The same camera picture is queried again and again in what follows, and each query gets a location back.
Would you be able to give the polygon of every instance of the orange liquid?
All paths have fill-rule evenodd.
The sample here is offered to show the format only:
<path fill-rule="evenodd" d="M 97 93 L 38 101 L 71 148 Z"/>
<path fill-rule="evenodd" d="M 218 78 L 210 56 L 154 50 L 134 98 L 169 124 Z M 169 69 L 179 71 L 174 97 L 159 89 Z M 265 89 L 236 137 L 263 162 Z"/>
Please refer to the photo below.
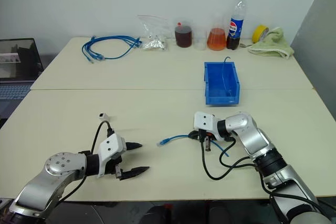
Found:
<path fill-rule="evenodd" d="M 221 51 L 226 47 L 225 31 L 221 28 L 212 28 L 208 41 L 208 48 L 214 51 Z"/>

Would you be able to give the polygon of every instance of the plastic bag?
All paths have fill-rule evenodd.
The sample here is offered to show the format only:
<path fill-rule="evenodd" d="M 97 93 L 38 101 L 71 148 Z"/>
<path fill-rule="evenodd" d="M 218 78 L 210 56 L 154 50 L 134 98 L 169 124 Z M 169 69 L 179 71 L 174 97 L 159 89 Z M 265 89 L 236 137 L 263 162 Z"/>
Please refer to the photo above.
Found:
<path fill-rule="evenodd" d="M 171 27 L 164 18 L 138 15 L 145 29 L 145 36 L 148 39 L 141 44 L 143 50 L 165 51 L 167 49 L 166 39 L 171 37 Z"/>

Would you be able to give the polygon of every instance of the pepsi label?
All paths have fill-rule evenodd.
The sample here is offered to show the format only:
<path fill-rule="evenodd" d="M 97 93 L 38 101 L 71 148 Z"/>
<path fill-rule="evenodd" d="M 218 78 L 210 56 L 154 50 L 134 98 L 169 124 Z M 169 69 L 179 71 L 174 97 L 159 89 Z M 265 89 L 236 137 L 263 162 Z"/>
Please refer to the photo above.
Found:
<path fill-rule="evenodd" d="M 242 32 L 241 28 L 243 26 L 243 21 L 244 20 L 235 20 L 235 19 L 231 19 L 230 22 L 230 30 L 229 30 L 229 36 L 232 39 L 237 39 L 240 38 L 240 33 Z"/>

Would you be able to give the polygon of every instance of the robotic arm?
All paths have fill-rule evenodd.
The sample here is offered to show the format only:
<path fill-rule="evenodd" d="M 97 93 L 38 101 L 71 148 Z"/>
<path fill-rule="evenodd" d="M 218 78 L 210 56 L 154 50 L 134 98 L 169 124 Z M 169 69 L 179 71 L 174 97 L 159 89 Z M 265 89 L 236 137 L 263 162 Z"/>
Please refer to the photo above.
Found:
<path fill-rule="evenodd" d="M 42 171 L 23 188 L 0 223 L 44 223 L 58 205 L 64 189 L 71 182 L 97 175 L 115 174 L 123 180 L 138 176 L 149 167 L 137 167 L 124 172 L 119 164 L 126 150 L 141 147 L 138 143 L 126 143 L 124 138 L 112 132 L 99 145 L 98 154 L 57 153 L 48 158 Z"/>
<path fill-rule="evenodd" d="M 194 128 L 212 133 L 218 141 L 233 136 L 241 141 L 248 156 L 263 176 L 274 195 L 292 195 L 313 201 L 317 199 L 291 165 L 288 165 L 267 135 L 245 112 L 220 120 L 214 115 L 196 112 Z M 274 210 L 282 223 L 330 224 L 330 220 L 313 205 L 293 198 L 270 196 Z"/>

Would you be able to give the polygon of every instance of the floor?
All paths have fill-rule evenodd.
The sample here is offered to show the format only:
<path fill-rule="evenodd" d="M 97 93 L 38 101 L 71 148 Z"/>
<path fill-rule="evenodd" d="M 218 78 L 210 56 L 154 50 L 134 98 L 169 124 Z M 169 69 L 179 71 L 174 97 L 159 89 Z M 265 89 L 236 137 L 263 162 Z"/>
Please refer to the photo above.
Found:
<path fill-rule="evenodd" d="M 335 197 L 325 198 L 336 204 Z M 268 200 L 224 200 L 234 224 L 277 224 L 279 221 Z M 51 214 L 48 224 L 137 224 L 153 206 L 172 205 L 173 224 L 204 224 L 206 201 L 119 202 L 109 206 L 63 203 Z"/>
<path fill-rule="evenodd" d="M 7 119 L 4 119 L 4 118 L 0 119 L 0 129 L 5 124 L 6 121 Z"/>

